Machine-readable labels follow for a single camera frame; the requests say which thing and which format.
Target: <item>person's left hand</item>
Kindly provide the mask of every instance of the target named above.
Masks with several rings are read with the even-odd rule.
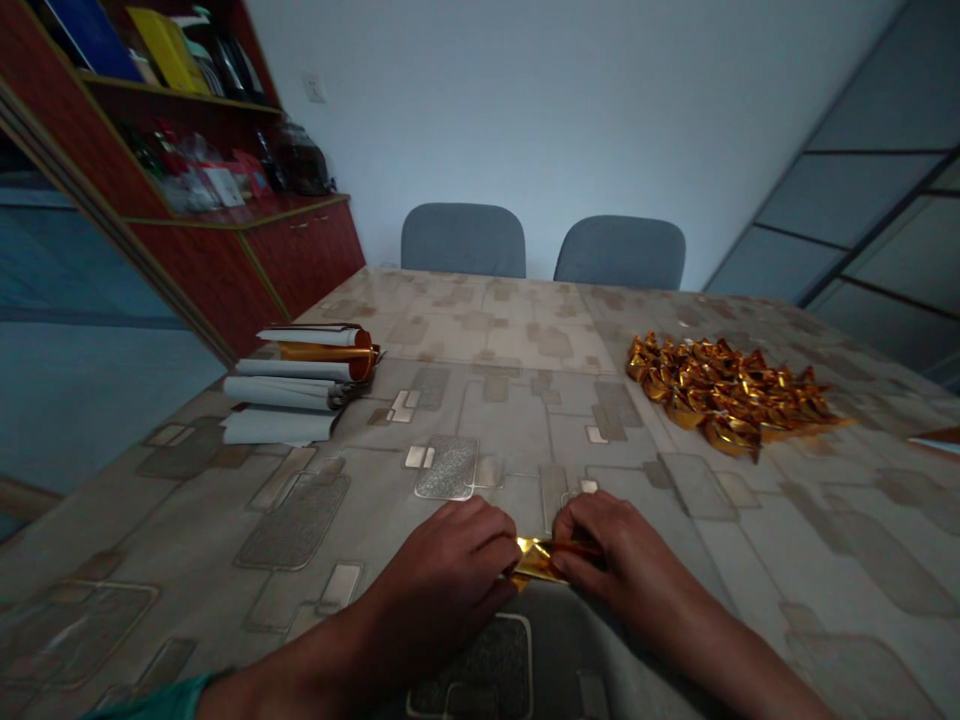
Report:
[[[438,672],[516,595],[500,577],[520,561],[516,539],[486,500],[446,503],[353,605],[211,686],[198,717],[242,695],[246,717],[351,717]]]

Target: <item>gold foil paper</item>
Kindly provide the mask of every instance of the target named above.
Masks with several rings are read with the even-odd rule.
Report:
[[[350,379],[357,383],[367,383],[373,378],[373,369],[380,359],[380,346],[375,345],[370,333],[353,323],[335,323],[329,327],[356,328],[355,346],[321,345],[319,343],[299,343],[281,341],[280,359],[297,362],[342,362],[347,363]]]
[[[654,333],[637,336],[627,358],[627,375],[643,387],[667,417],[684,430],[703,428],[713,447],[757,462],[764,443],[826,432],[853,423],[830,412],[813,368],[799,376],[767,366],[763,353],[716,343],[657,343]]]
[[[593,542],[573,541],[554,542],[549,538],[517,538],[517,545],[523,556],[510,576],[520,592],[529,584],[531,578],[567,585],[563,573],[553,564],[551,557],[557,550],[580,555],[592,562],[603,558],[600,546]]]

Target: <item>hand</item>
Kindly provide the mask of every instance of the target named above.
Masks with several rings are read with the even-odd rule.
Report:
[[[626,500],[603,490],[571,500],[554,521],[553,539],[568,542],[584,531],[603,550],[606,572],[563,551],[554,553],[554,564],[637,632],[657,638],[678,614],[711,604],[709,593]]]
[[[344,615],[366,638],[364,693],[401,690],[443,668],[517,593],[500,578],[520,561],[509,515],[474,496],[413,531]]]
[[[411,533],[357,602],[214,683],[197,717],[343,718],[443,668],[516,595],[517,528],[480,497]]]
[[[562,551],[554,553],[554,565],[691,680],[746,718],[834,717],[760,636],[697,582],[633,505],[602,490],[574,498],[557,515],[553,538],[567,542],[583,532],[603,549],[607,570]]]

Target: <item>glossy table surface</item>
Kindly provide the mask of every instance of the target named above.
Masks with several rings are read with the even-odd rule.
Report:
[[[584,482],[639,508],[842,716],[960,716],[960,464],[903,439],[960,423],[957,398],[765,300],[365,269],[299,318],[339,321],[387,353],[329,442],[224,447],[214,387],[0,548],[0,716],[251,662],[358,597],[445,498],[482,495],[545,536]],[[624,375],[650,330],[812,364],[858,424],[758,464],[723,455]],[[382,715],[455,708],[718,712],[616,618],[539,582]]]

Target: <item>white wall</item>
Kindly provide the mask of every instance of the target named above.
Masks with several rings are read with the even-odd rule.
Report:
[[[695,290],[902,0],[247,3],[371,265],[416,205],[480,202],[520,218],[535,278],[587,215],[670,220]]]

